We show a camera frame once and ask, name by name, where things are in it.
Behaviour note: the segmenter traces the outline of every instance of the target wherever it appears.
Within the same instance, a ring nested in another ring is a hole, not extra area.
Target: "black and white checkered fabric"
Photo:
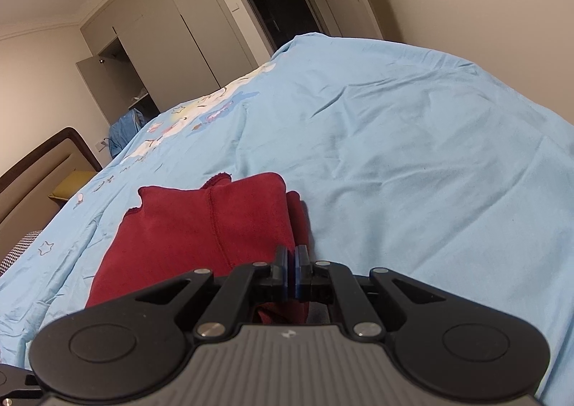
[[[18,242],[18,244],[16,244],[14,248],[8,252],[8,255],[4,257],[4,260],[0,262],[0,276],[2,276],[2,274],[4,274],[4,272],[8,270],[8,268],[10,268],[16,260],[18,260],[18,257],[24,254],[24,251],[30,247],[30,245],[38,237],[38,234],[41,232],[42,231],[32,231],[20,239],[20,242]]]

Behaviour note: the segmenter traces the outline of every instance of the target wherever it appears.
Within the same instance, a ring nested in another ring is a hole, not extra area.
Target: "wardrobe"
[[[166,111],[256,67],[223,0],[110,0],[80,31],[94,56],[77,66],[110,124],[142,87]]]

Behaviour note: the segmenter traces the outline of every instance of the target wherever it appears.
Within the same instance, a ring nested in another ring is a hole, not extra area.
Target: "red cloth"
[[[285,182],[275,173],[236,182],[220,173],[196,191],[140,188],[142,205],[124,215],[94,277],[86,307],[195,268],[210,268],[215,276],[224,276],[243,263],[272,262],[278,245],[290,251],[296,243],[308,245],[299,194],[285,190]],[[304,322],[305,309],[292,313],[289,305],[278,311],[292,323]],[[262,319],[271,321],[264,315]]]

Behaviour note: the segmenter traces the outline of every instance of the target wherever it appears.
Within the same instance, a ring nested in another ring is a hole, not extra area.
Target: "bed headboard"
[[[80,134],[66,127],[0,177],[0,261],[28,232],[54,218],[60,207],[48,194],[75,169],[102,167]]]

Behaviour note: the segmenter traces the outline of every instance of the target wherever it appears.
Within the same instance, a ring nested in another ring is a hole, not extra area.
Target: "light blue bed sheet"
[[[573,154],[573,126],[468,61],[297,37],[150,122],[64,207],[0,277],[0,359],[28,365],[39,328],[84,306],[139,187],[273,171],[306,202],[318,258],[388,266],[528,320],[552,350],[542,400],[572,404]]]

